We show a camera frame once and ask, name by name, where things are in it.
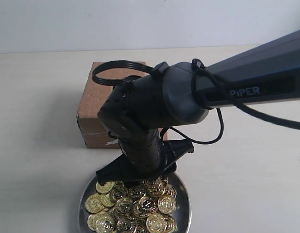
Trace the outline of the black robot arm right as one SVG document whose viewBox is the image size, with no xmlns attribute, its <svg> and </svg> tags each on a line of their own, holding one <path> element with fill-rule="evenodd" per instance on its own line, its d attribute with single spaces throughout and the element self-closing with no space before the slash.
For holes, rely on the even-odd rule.
<svg viewBox="0 0 300 233">
<path fill-rule="evenodd" d="M 101 185 L 135 185 L 174 172 L 176 161 L 194 151 L 196 140 L 165 141 L 164 134 L 203 121 L 212 109 L 232 105 L 260 120 L 300 130 L 300 122 L 249 107 L 300 100 L 300 30 L 209 67 L 199 59 L 155 67 L 118 60 L 96 67 L 92 79 L 113 88 L 98 118 L 122 151 L 97 171 Z"/>
</svg>

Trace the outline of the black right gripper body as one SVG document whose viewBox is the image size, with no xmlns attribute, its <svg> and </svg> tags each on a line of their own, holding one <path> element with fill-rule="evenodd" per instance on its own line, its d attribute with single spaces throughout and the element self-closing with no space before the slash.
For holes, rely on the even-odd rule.
<svg viewBox="0 0 300 233">
<path fill-rule="evenodd" d="M 167 176 L 177 169 L 176 162 L 186 153 L 193 153 L 194 146 L 187 140 L 153 141 L 150 146 L 128 146 L 114 161 L 96 171 L 97 182 L 125 182 L 130 186 L 138 181 Z"/>
</svg>

